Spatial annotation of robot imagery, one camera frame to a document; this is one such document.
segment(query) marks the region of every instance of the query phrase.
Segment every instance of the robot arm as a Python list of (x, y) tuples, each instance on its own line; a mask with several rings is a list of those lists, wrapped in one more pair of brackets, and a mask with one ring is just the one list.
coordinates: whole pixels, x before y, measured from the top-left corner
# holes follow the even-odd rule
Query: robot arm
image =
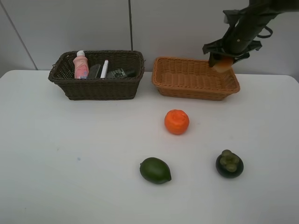
[[(249, 58), (249, 52), (259, 50), (262, 45), (254, 38), (268, 38), (272, 30), (267, 24), (284, 12), (299, 11), (299, 0), (249, 0), (249, 6), (242, 10), (225, 10), (229, 28), (220, 40), (205, 44), (203, 53), (210, 52), (209, 65), (215, 66), (224, 57), (233, 58), (233, 63)], [(266, 29), (269, 35), (259, 33)]]

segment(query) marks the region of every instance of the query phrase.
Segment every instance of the white table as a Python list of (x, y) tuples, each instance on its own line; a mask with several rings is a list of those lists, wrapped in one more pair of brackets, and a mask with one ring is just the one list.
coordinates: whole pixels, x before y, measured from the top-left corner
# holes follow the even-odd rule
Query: white table
[[(299, 85), (288, 76), (238, 75), (221, 102), (161, 96), (145, 73), (133, 100), (70, 101), (48, 71), (0, 79), (1, 224), (297, 224)], [(169, 134), (182, 109), (190, 127)], [(244, 172), (224, 179), (231, 149)], [(164, 160), (172, 181), (139, 173)]]

